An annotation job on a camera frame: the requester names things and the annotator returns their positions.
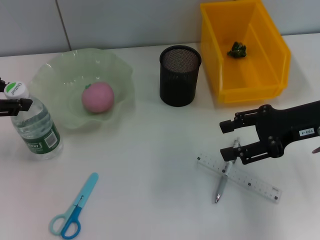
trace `white label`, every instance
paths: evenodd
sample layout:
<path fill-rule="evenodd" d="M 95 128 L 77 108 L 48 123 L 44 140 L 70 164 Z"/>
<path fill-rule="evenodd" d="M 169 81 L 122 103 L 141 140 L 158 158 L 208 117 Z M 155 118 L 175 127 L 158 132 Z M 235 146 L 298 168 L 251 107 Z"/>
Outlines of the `white label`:
<path fill-rule="evenodd" d="M 52 131 L 52 133 L 44 139 L 45 143 L 48 145 L 49 148 L 51 148 L 53 145 L 56 144 L 56 142 L 58 141 L 54 131 Z"/>
<path fill-rule="evenodd" d="M 314 134 L 314 133 L 315 133 L 315 129 L 313 127 L 299 131 L 300 137 L 303 137 L 309 134 Z"/>

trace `white wall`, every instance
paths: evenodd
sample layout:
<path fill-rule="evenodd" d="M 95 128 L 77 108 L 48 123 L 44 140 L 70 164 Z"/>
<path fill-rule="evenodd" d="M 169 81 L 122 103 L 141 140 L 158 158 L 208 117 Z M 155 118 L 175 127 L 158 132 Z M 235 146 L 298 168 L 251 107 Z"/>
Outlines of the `white wall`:
<path fill-rule="evenodd" d="M 0 0 L 0 56 L 68 51 L 54 0 Z"/>
<path fill-rule="evenodd" d="M 217 0 L 58 0 L 73 49 L 198 42 L 199 4 Z M 282 34 L 320 32 L 320 0 L 262 0 Z M 68 51 L 55 0 L 0 0 L 0 57 Z"/>
<path fill-rule="evenodd" d="M 320 0 L 262 0 L 283 35 L 320 33 Z"/>
<path fill-rule="evenodd" d="M 198 42 L 199 4 L 217 0 L 58 0 L 73 49 Z M 320 32 L 320 0 L 263 0 L 282 34 Z"/>

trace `black mesh pen holder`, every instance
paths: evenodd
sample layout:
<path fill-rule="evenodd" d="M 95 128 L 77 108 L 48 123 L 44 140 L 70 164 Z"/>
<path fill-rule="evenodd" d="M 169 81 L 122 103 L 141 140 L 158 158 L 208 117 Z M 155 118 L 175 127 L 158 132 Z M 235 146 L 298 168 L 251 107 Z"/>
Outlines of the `black mesh pen holder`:
<path fill-rule="evenodd" d="M 201 56 L 192 47 L 176 45 L 160 55 L 160 98 L 173 107 L 190 104 L 196 95 Z"/>

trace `pink ball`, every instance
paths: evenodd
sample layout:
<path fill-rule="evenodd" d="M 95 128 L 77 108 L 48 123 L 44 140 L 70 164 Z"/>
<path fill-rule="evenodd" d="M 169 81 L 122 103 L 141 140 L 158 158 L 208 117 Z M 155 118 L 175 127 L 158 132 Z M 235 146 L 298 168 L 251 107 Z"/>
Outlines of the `pink ball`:
<path fill-rule="evenodd" d="M 85 87 L 82 93 L 82 104 L 91 113 L 102 113 L 114 104 L 114 91 L 105 82 L 95 82 Z"/>

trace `yellow plastic bin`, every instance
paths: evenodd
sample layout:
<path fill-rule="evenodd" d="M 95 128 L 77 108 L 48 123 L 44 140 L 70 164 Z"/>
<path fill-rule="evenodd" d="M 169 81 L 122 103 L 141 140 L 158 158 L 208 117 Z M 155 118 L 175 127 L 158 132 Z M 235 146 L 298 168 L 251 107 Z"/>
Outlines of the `yellow plastic bin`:
<path fill-rule="evenodd" d="M 288 85 L 291 53 L 259 0 L 201 4 L 201 52 L 212 90 L 221 103 L 274 98 Z M 234 42 L 247 56 L 227 55 Z"/>

